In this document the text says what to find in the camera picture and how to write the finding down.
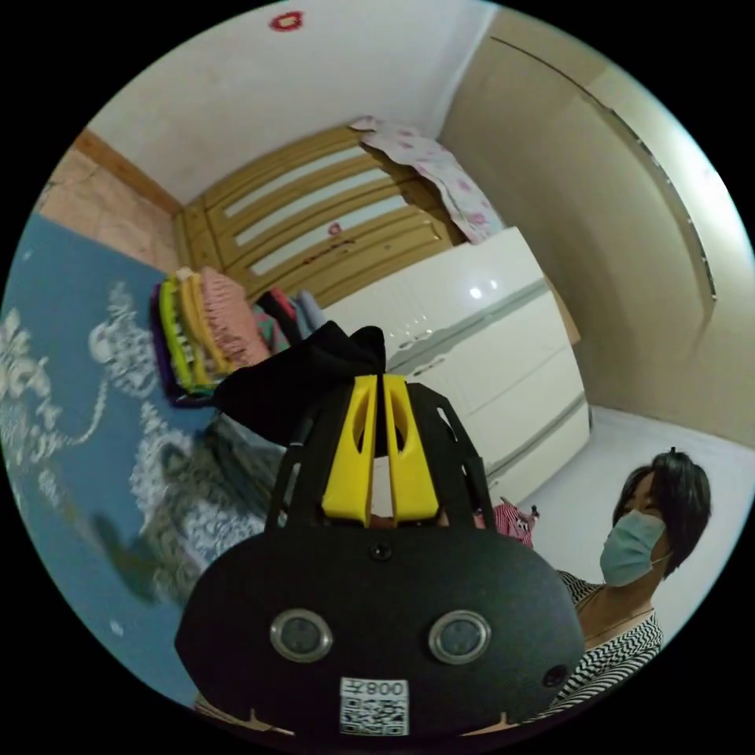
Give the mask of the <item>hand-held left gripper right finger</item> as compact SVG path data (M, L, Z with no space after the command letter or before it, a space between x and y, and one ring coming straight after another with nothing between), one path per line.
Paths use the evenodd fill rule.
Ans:
M385 374L383 396L395 525L433 520L439 503L405 378Z

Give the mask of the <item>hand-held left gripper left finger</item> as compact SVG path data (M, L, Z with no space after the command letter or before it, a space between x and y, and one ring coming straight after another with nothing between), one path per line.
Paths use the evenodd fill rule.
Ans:
M376 438L376 377L360 376L345 402L333 463L322 497L333 520L367 526L371 518Z

